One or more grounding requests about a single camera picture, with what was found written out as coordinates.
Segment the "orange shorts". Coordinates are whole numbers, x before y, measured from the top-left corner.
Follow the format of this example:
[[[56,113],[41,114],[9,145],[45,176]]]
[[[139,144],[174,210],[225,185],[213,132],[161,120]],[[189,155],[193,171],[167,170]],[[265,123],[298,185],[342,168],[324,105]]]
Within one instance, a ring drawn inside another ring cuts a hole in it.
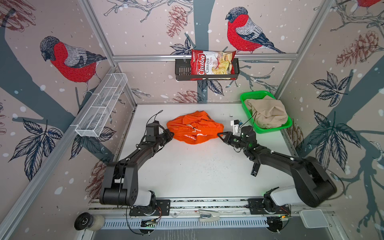
[[[174,139],[198,145],[218,138],[224,125],[215,122],[205,111],[196,111],[167,122],[167,128],[174,134]]]

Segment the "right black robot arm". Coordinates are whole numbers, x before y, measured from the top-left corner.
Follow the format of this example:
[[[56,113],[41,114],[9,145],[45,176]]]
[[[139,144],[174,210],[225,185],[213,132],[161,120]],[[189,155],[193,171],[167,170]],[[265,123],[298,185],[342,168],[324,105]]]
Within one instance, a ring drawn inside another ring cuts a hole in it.
[[[217,136],[225,144],[242,150],[254,163],[251,175],[256,176],[261,165],[290,175],[294,180],[295,192],[309,207],[316,208],[337,192],[333,180],[315,158],[300,159],[274,152],[258,144],[256,132],[251,126],[243,127],[239,136],[232,132],[218,133]]]

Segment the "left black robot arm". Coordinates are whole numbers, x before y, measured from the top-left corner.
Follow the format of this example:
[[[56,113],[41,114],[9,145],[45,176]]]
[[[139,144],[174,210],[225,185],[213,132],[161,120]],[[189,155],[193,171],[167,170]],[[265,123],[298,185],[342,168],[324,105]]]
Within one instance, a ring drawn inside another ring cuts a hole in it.
[[[138,171],[173,137],[174,133],[168,129],[162,133],[150,131],[150,134],[142,138],[130,155],[118,162],[109,163],[104,173],[99,196],[100,203],[117,207],[156,208],[155,193],[139,189]]]

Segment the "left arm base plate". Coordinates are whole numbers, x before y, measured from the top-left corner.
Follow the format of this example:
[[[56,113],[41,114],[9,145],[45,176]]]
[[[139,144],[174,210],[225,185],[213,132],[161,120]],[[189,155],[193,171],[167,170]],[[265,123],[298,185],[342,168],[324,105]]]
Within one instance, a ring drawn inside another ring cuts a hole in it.
[[[148,206],[134,206],[129,210],[130,217],[160,217],[170,214],[170,200],[156,200]]]

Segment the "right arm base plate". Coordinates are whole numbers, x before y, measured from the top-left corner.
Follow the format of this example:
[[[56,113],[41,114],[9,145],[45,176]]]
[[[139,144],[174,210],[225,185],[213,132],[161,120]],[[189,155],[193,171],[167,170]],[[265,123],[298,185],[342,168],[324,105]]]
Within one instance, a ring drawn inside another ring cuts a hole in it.
[[[251,215],[290,215],[290,205],[277,206],[270,199],[252,198],[248,199],[247,208]]]

